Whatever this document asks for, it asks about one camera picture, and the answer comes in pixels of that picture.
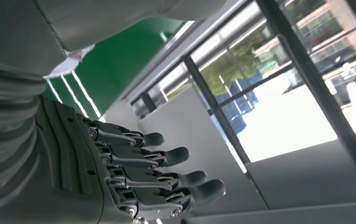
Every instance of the glass window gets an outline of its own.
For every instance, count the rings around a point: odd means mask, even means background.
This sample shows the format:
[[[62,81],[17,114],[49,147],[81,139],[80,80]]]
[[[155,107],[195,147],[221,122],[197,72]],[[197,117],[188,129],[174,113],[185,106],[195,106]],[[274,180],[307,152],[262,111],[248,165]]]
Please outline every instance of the glass window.
[[[181,63],[177,65],[170,73],[168,73],[156,86],[149,90],[148,94],[153,100],[156,107],[168,102],[173,96],[168,96],[171,90],[183,85],[184,81],[188,78],[188,72],[185,64]]]
[[[200,68],[217,102],[221,103],[273,74],[289,62],[265,19],[247,30],[229,48]],[[236,108],[247,113],[257,103],[253,92],[236,100]]]
[[[280,4],[285,4],[285,14],[293,21],[298,22],[310,13],[325,4],[325,0],[278,0]]]
[[[304,42],[311,48],[342,32],[342,28],[331,12],[326,12],[299,28]]]
[[[172,98],[179,95],[179,93],[187,90],[192,85],[193,85],[193,80],[191,77],[184,79],[181,83],[175,86],[171,91],[166,93],[168,100],[172,100]]]
[[[240,114],[236,102],[223,107],[252,162],[337,139],[307,86],[286,92],[294,70],[255,88],[250,112]]]
[[[305,22],[287,18],[293,27],[305,24],[296,34],[310,45],[311,59],[356,133],[356,17],[345,0],[325,1],[322,10]]]

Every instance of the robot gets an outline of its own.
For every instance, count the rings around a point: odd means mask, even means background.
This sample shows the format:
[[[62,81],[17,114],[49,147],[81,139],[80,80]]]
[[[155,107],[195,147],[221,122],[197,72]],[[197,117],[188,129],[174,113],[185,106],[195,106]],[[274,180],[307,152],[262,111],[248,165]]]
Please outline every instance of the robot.
[[[89,120],[40,94],[74,52],[138,21],[201,20],[223,0],[0,0],[0,224],[126,224],[177,217],[225,193],[202,171],[163,173],[188,149]]]

